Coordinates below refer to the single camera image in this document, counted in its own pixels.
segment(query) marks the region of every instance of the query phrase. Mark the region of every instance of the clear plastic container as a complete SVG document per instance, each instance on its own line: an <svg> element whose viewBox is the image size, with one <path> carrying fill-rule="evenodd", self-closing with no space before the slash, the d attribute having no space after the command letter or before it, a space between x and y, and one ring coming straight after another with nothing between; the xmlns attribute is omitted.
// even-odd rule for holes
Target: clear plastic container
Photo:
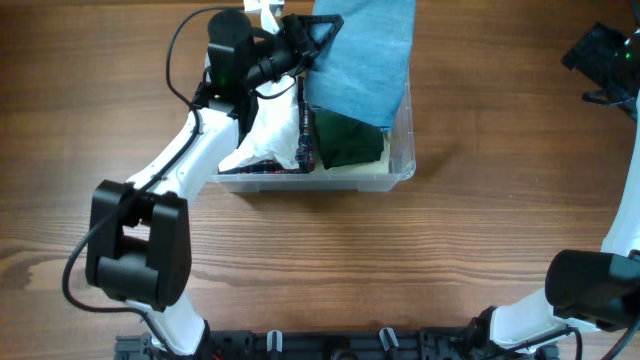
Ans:
<svg viewBox="0 0 640 360"><path fill-rule="evenodd" d="M413 144L411 89L405 84L405 95L390 137L388 174L236 174L212 175L209 181L224 186L230 192L258 192L270 190L358 190L389 191L409 179L416 171L416 150Z"/></svg>

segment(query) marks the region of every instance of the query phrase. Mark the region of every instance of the blue cloth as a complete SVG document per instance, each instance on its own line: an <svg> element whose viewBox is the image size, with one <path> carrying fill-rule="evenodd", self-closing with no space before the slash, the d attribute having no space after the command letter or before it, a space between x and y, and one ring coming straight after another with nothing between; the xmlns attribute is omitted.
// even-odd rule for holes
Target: blue cloth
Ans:
<svg viewBox="0 0 640 360"><path fill-rule="evenodd" d="M380 128L393 128L413 45L416 0L316 0L314 15L344 25L307 70L307 101ZM314 36L320 36L320 27Z"/></svg>

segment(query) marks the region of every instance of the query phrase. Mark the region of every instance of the white cloth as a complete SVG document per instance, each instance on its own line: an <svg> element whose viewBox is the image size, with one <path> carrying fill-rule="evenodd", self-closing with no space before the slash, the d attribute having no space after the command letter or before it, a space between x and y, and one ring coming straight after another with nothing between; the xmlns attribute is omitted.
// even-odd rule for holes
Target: white cloth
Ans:
<svg viewBox="0 0 640 360"><path fill-rule="evenodd" d="M257 90L263 95L279 93L290 87L293 79L284 76L280 82L268 82ZM258 98L258 113L251 131L242 144L218 165L227 171L248 166L262 160L275 160L287 170L300 166L296 161L300 138L298 87L293 85L284 94L271 100Z"/></svg>

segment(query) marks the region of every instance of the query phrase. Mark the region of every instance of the wood grain surface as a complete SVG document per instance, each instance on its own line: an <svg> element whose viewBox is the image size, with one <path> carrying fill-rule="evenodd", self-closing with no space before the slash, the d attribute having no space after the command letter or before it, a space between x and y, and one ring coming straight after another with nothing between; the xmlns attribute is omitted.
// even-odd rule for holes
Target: wood grain surface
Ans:
<svg viewBox="0 0 640 360"><path fill-rule="evenodd" d="M3 3L12 6L0 7L0 358L109 359L114 336L142 326L72 308L62 268L99 182L126 180L182 127L165 52L202 4ZM201 75L207 21L194 20L175 49L185 93ZM595 86L560 64L596 21L633 30L625 1L418 1L415 176L382 194L207 185L190 214L199 312L215 330L460 326L540 288L558 251L598 250L635 124L582 103ZM110 304L86 285L82 262L73 291ZM619 335L586 336L585 359ZM565 359L573 344L562 343ZM638 357L636 340L620 359Z"/></svg>

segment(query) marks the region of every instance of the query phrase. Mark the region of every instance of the green cloth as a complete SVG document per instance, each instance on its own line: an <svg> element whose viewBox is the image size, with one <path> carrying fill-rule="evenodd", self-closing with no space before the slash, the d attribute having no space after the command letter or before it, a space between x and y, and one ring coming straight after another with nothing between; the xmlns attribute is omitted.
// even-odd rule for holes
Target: green cloth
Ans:
<svg viewBox="0 0 640 360"><path fill-rule="evenodd" d="M384 151L379 128L328 110L316 110L315 130L325 169L379 161Z"/></svg>

